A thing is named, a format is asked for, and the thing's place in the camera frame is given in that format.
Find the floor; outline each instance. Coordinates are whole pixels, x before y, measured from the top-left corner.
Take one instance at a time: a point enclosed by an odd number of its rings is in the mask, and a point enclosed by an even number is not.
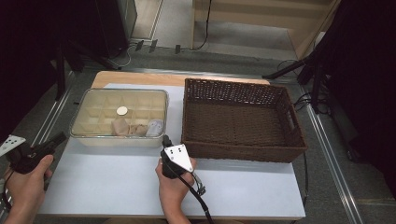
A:
[[[184,49],[175,54],[175,45],[188,46],[191,33],[189,20],[180,20],[174,15],[189,15],[190,0],[163,0],[163,7],[151,39],[158,39],[157,48],[149,52],[150,38],[141,50],[135,50],[132,44],[128,52],[113,59],[113,63],[124,65],[123,71],[154,72],[199,72],[227,77],[261,78],[270,75],[296,59],[291,43],[284,30],[265,27],[244,27],[241,34],[236,24],[210,24],[209,33],[228,36],[230,39],[219,42],[210,37],[208,44],[198,51]],[[232,36],[226,27],[233,31]],[[252,32],[249,41],[241,41],[241,36]],[[257,36],[265,36],[265,41],[253,42]],[[82,73],[70,73],[66,97],[57,103],[61,110],[50,112],[54,106],[53,98],[56,86],[52,87],[21,121],[14,131],[33,143],[39,135],[52,135],[59,131],[69,133],[69,122],[73,118],[83,92],[87,90],[98,71],[105,70],[100,64],[85,59]],[[300,86],[296,74],[290,72],[271,84],[283,85],[290,90],[290,97],[296,101],[310,84]],[[46,117],[52,113],[55,120],[48,122]],[[305,175],[304,157],[293,162],[297,182],[302,197],[307,192],[305,205],[306,217],[299,223],[396,223],[396,202],[392,198],[382,174],[367,163],[355,163],[348,159],[346,143],[329,115],[316,115],[310,106],[299,110],[298,118],[303,127],[304,137],[309,149],[306,152],[307,173]],[[40,129],[45,124],[49,128]],[[64,143],[57,148],[56,157],[62,157]],[[5,161],[0,162],[2,170]],[[56,162],[52,165],[56,172]],[[105,218],[92,217],[46,217],[37,216],[35,223],[102,223]],[[290,221],[255,220],[253,224],[290,223]]]

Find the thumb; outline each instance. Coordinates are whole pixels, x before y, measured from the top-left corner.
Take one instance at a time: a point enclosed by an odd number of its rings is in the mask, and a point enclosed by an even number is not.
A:
[[[52,164],[52,162],[53,162],[52,155],[45,156],[43,159],[41,159],[40,163],[34,169],[34,173],[43,175],[50,168],[50,165]]]

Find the person's left hand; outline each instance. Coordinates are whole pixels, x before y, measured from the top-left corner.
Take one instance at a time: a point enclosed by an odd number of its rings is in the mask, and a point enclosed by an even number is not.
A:
[[[22,175],[6,170],[4,179],[8,179],[7,188],[12,197],[12,208],[5,223],[33,223],[35,214],[44,202],[44,177],[51,177],[49,170],[53,156],[44,157],[29,174]]]

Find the clear plastic container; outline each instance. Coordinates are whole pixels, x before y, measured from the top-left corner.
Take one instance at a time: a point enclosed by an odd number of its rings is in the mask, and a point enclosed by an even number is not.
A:
[[[118,114],[125,106],[127,112]],[[163,90],[89,89],[70,128],[71,136],[86,146],[160,147],[166,127],[168,93]],[[112,122],[124,119],[130,126],[162,120],[158,136],[115,135]]]

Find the table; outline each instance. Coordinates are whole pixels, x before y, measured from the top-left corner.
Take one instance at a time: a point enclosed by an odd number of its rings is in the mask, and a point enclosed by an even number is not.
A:
[[[100,72],[92,86],[168,91],[166,134],[177,144],[186,77]],[[262,79],[231,80],[268,83]],[[160,151],[160,147],[86,147],[70,138],[39,213],[72,217],[163,217],[154,172]],[[294,220],[305,216],[291,163],[199,159],[196,173],[206,186],[203,199],[213,218]],[[205,218],[191,194],[186,196],[182,207],[190,218]]]
[[[211,21],[287,28],[297,58],[302,59],[326,31],[341,0],[212,0]],[[209,0],[192,0],[191,48],[194,24],[206,21]]]

